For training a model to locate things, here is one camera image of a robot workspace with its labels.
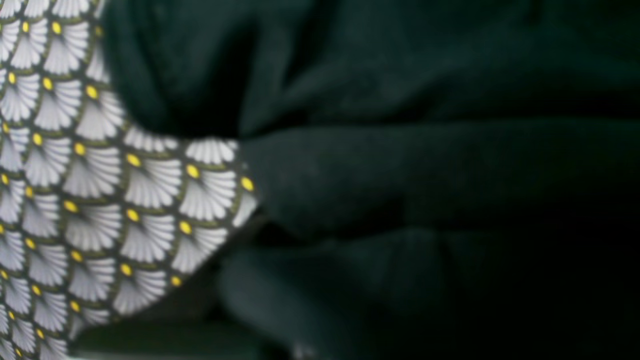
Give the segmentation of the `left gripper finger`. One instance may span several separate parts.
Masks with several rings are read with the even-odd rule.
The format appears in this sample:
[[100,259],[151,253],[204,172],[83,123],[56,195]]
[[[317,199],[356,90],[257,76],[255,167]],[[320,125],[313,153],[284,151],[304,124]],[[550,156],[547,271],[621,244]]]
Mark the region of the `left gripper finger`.
[[224,314],[217,279],[234,251],[254,243],[268,225],[251,219],[184,285],[139,314],[83,330],[71,342],[74,360],[263,360],[264,344]]

